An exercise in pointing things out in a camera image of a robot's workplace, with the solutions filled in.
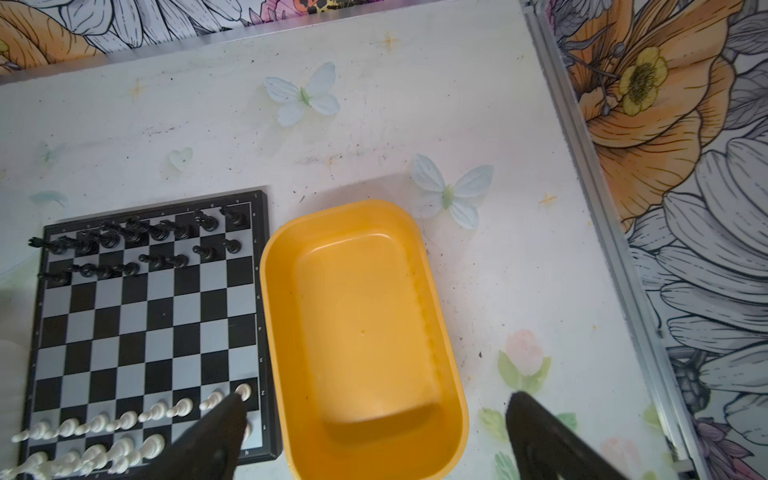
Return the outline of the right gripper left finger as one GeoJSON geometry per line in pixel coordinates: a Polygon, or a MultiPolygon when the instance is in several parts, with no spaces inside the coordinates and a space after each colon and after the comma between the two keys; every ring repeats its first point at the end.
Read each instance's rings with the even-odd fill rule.
{"type": "Polygon", "coordinates": [[[246,429],[246,408],[232,393],[129,479],[232,479],[246,429]]]}

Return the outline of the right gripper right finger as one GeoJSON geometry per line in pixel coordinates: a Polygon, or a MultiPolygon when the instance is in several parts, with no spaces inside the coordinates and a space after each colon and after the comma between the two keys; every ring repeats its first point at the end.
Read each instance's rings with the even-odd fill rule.
{"type": "Polygon", "coordinates": [[[505,421],[522,479],[625,479],[526,392],[511,395],[505,421]]]}

